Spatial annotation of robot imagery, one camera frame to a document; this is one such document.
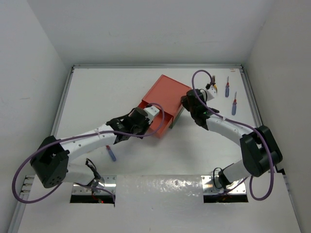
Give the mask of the orange drawer box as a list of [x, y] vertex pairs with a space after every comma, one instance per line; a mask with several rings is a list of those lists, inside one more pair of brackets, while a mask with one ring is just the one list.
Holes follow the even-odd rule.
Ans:
[[189, 86], [161, 75], [142, 98], [138, 105], [140, 108], [144, 108], [150, 103], [157, 103], [164, 109], [164, 113], [159, 113], [150, 126], [150, 131], [155, 131], [161, 121], [164, 121], [161, 128], [154, 134], [155, 137], [162, 138], [167, 130], [173, 127], [183, 110], [181, 97], [186, 95], [189, 90], [191, 90]]

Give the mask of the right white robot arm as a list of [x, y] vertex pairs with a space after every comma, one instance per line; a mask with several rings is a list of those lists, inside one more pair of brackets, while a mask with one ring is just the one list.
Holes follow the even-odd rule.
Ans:
[[218, 110], [206, 109], [202, 104], [206, 100], [207, 95], [199, 89], [192, 89], [181, 97], [183, 107], [190, 112], [198, 126], [218, 133], [236, 143], [240, 146], [242, 153], [241, 160], [218, 172], [215, 181], [218, 189], [225, 189], [237, 180], [249, 176], [259, 177], [267, 172], [270, 169], [270, 163], [264, 144], [267, 144], [274, 166], [283, 160], [282, 153], [268, 127], [262, 125], [252, 130], [246, 126], [224, 120], [213, 113], [219, 113]]

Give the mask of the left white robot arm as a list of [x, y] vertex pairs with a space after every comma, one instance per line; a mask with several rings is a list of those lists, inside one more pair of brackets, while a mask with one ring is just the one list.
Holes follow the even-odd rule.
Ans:
[[54, 136], [46, 137], [30, 165], [45, 188], [62, 182], [89, 185], [100, 175], [88, 165], [74, 165], [73, 160], [100, 147], [110, 146], [130, 137], [142, 138], [159, 114], [155, 106], [136, 107], [123, 117], [113, 118], [102, 126], [65, 141]]

